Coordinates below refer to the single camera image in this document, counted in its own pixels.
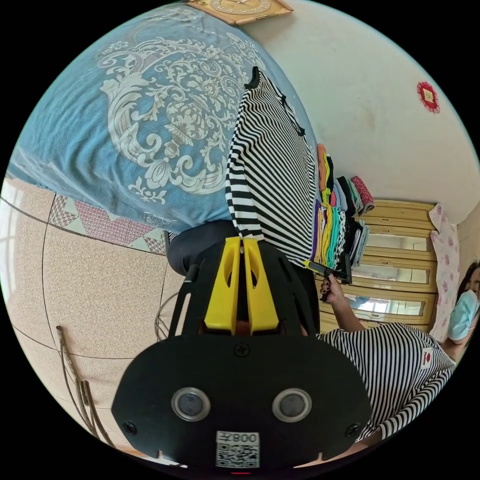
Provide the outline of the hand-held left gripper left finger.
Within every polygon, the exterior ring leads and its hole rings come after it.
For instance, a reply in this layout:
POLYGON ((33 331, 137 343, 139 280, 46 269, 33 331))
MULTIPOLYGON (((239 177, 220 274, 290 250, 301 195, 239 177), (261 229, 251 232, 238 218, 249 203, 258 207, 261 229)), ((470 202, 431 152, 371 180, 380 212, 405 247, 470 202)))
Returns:
POLYGON ((236 330, 239 294, 241 239, 225 240, 214 279, 210 300, 204 317, 207 330, 229 333, 236 330))

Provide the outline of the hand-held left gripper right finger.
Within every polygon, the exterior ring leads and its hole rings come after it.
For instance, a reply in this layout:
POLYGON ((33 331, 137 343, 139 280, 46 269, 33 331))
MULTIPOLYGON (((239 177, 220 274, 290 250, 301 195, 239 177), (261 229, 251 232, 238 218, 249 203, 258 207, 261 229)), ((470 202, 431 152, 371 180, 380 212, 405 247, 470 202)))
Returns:
POLYGON ((245 238, 243 240, 243 255, 250 334, 271 333, 278 328, 279 319, 259 243, 256 239, 245 238))

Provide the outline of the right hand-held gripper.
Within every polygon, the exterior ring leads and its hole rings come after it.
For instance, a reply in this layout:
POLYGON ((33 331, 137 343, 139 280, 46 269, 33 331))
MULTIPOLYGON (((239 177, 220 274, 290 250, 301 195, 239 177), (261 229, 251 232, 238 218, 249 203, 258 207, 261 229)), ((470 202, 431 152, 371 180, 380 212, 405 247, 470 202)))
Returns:
POLYGON ((309 269, 313 270, 317 276, 323 278, 326 283, 330 282, 330 277, 334 277, 336 282, 340 285, 339 292, 343 294, 342 285, 346 284, 346 264, 342 263, 339 268, 328 267, 321 263, 313 262, 311 260, 304 260, 303 265, 309 269))

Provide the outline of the person's right hand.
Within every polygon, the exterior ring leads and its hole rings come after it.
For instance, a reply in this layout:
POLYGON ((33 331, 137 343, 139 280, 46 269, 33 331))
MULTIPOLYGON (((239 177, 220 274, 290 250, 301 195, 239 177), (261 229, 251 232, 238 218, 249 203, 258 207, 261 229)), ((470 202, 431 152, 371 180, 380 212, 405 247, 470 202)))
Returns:
POLYGON ((331 276, 323 279, 320 287, 320 300, 332 307, 345 301, 344 292, 335 277, 331 276))

